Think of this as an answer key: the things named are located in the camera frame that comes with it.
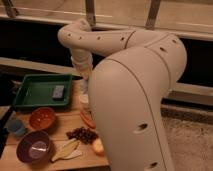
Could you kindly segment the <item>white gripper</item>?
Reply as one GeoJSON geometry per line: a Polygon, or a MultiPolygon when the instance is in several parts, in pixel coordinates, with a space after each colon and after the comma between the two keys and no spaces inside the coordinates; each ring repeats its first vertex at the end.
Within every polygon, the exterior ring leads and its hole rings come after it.
{"type": "Polygon", "coordinates": [[[74,68],[79,72],[84,80],[87,80],[93,69],[93,60],[91,57],[78,61],[74,57],[71,58],[74,68]]]}

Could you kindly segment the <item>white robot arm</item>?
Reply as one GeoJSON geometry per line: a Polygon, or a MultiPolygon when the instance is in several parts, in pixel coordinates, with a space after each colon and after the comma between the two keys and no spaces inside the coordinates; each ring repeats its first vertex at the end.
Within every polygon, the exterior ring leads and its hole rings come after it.
{"type": "Polygon", "coordinates": [[[58,32],[89,78],[92,116],[111,171],[175,171],[161,101],[183,74],[186,49],[170,33],[92,31],[79,19],[58,32]]]}

